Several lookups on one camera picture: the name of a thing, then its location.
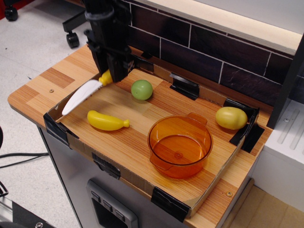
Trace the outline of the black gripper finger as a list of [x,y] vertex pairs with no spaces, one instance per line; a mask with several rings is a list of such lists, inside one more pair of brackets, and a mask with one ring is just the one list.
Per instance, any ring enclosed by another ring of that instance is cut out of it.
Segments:
[[102,75],[109,69],[107,62],[108,52],[104,48],[93,48],[91,52],[99,73]]
[[107,55],[108,68],[114,83],[122,81],[134,68],[134,60],[131,55]]

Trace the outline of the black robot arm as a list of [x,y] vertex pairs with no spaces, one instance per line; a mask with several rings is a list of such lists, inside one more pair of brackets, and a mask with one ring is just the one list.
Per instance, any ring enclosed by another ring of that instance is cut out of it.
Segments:
[[133,67],[127,45],[131,12],[120,0],[85,0],[84,5],[91,25],[84,34],[95,64],[100,74],[108,70],[113,82],[120,82]]

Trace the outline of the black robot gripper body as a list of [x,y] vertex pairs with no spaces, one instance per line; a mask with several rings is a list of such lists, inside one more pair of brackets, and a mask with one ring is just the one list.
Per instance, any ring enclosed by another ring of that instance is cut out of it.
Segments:
[[126,40],[131,14],[85,14],[85,18],[91,25],[85,35],[93,56],[130,56],[131,49]]

